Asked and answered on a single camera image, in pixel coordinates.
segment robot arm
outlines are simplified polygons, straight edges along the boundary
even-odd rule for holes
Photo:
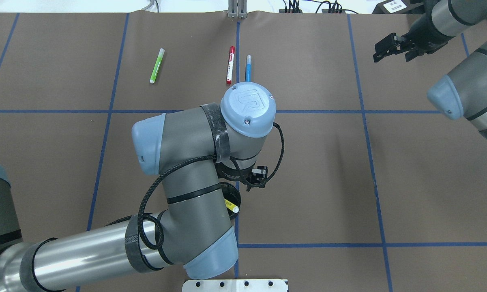
[[[273,126],[280,130],[275,110],[267,89],[245,82],[229,88],[221,105],[137,122],[132,137],[138,161],[146,174],[164,179],[168,210],[143,214],[147,195],[138,215],[62,239],[21,242],[0,168],[0,291],[59,291],[172,264],[184,264],[192,279],[225,272],[238,259],[238,247],[219,177],[230,172],[232,180],[262,187],[273,176],[257,185],[248,181],[268,133]]]
[[[487,0],[427,0],[426,13],[402,36],[375,45],[374,62],[406,52],[406,61],[432,54],[470,26],[487,20]],[[427,98],[452,120],[464,116],[487,139],[487,42],[446,74]]]

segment white bracket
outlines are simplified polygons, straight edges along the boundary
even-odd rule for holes
[[[229,0],[229,18],[247,18],[247,0]]]
[[[182,292],[288,292],[288,280],[189,280],[182,285]]]

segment red marker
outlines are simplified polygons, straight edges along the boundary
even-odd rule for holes
[[[231,49],[229,50],[229,65],[227,65],[227,83],[228,85],[231,85],[232,83],[232,65],[234,64],[234,52],[236,51],[236,48],[234,46],[231,46]]]

